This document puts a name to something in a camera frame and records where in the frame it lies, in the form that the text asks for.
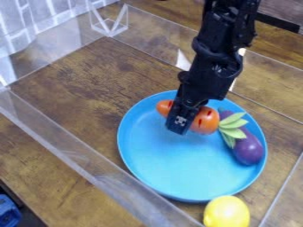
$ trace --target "yellow fruit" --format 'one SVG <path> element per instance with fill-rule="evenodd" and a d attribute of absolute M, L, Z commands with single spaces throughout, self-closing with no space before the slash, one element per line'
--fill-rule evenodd
<path fill-rule="evenodd" d="M 205 227 L 248 227 L 249 210 L 245 203 L 235 196 L 213 199 L 204 209 Z"/>

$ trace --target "blue object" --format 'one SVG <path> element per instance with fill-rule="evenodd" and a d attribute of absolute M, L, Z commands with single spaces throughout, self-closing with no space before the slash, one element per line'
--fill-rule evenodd
<path fill-rule="evenodd" d="M 13 201 L 0 195 L 0 227 L 16 227 L 21 219 L 21 214 Z"/>
<path fill-rule="evenodd" d="M 185 202 L 205 202 L 243 191 L 257 179 L 267 163 L 267 141 L 249 114 L 245 128 L 260 140 L 265 155 L 253 166 L 241 165 L 224 144 L 220 133 L 184 136 L 164 127 L 156 104 L 173 99 L 176 91 L 159 93 L 140 101 L 120 122 L 120 157 L 137 179 L 159 194 Z M 209 100 L 207 106 L 236 113 L 245 110 L 232 101 Z"/>

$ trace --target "green leaf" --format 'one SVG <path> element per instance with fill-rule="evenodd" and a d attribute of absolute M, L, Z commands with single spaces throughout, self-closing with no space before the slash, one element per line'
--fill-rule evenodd
<path fill-rule="evenodd" d="M 224 133 L 221 133 L 221 135 L 223 135 L 223 140 L 224 140 L 227 146 L 233 149 L 235 139 L 232 137 L 227 136 L 227 134 L 224 134 Z"/>
<path fill-rule="evenodd" d="M 228 124 L 219 125 L 221 129 L 237 129 L 248 123 L 247 120 L 239 119 L 236 121 L 229 122 Z"/>
<path fill-rule="evenodd" d="M 225 125 L 233 121 L 237 121 L 244 115 L 245 113 L 233 113 L 220 121 L 219 125 Z"/>
<path fill-rule="evenodd" d="M 227 136 L 232 138 L 245 138 L 245 133 L 240 129 L 219 129 L 221 133 L 227 134 Z"/>

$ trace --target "wooden surface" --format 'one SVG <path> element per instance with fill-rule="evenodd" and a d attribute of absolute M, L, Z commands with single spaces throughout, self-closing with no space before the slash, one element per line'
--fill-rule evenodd
<path fill-rule="evenodd" d="M 303 2 L 300 0 L 263 0 L 259 11 L 273 18 L 303 26 Z"/>
<path fill-rule="evenodd" d="M 155 5 L 143 3 L 144 1 L 139 2 L 140 7 L 149 7 L 149 11 L 171 17 L 171 20 L 197 27 L 199 22 L 181 11 L 181 1 L 156 2 Z M 197 1 L 187 4 L 189 6 L 185 11 L 191 12 L 191 15 L 200 12 L 196 4 Z M 303 51 L 302 37 L 263 24 L 259 24 L 259 27 L 264 39 L 263 36 L 259 37 L 255 50 L 303 68 L 299 60 Z M 229 93 L 228 98 L 252 114 L 267 136 L 269 154 L 264 173 L 237 195 L 251 209 L 251 226 L 257 226 L 303 150 L 302 115 L 296 114 L 300 111 L 296 106 L 302 106 L 302 100 L 295 99 L 298 103 L 291 100 L 294 96 L 299 97 L 302 91 L 302 86 L 298 86 L 302 74 L 295 74 L 291 78 L 281 74 L 276 77 L 275 64 L 267 65 L 264 62 L 249 65 L 245 74 L 249 70 L 257 74 L 252 74 L 249 79 L 239 80 L 239 90 L 236 94 Z M 16 82 L 12 91 L 125 169 L 116 147 L 120 119 L 139 100 L 153 93 L 177 88 L 177 72 L 175 67 L 112 39 L 103 38 Z M 272 98 L 287 99 L 285 105 L 272 105 L 273 99 L 265 103 L 264 106 L 275 111 L 247 99 L 261 100 L 261 93 L 271 97 L 273 92 L 267 90 L 265 86 L 263 89 L 251 89 L 249 82 L 253 79 L 257 85 L 263 85 L 259 74 L 265 76 L 268 84 L 277 83 L 280 92 L 273 93 Z M 283 84 L 294 88 L 287 91 L 288 95 L 280 89 Z M 251 91 L 244 98 L 241 93 L 245 90 Z M 276 109 L 291 115 L 295 121 L 276 113 Z M 1 180 L 49 226 L 141 226 L 116 202 L 4 116 L 0 117 L 0 133 Z M 175 201 L 172 203 L 199 221 L 203 220 L 203 205 Z"/>

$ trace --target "purple eggplant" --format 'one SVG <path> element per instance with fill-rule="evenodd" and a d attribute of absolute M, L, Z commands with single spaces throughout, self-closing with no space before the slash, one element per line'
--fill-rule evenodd
<path fill-rule="evenodd" d="M 219 109 L 219 114 L 220 114 L 220 121 L 221 121 L 235 113 L 232 111 Z M 229 145 L 229 147 L 233 150 L 233 155 L 236 160 L 241 164 L 248 166 L 255 165 L 257 164 L 257 162 L 260 162 L 264 156 L 264 148 L 256 136 L 247 130 L 245 126 L 239 127 L 239 129 L 244 132 L 245 138 L 231 138 L 235 140 L 235 145 L 232 146 Z"/>

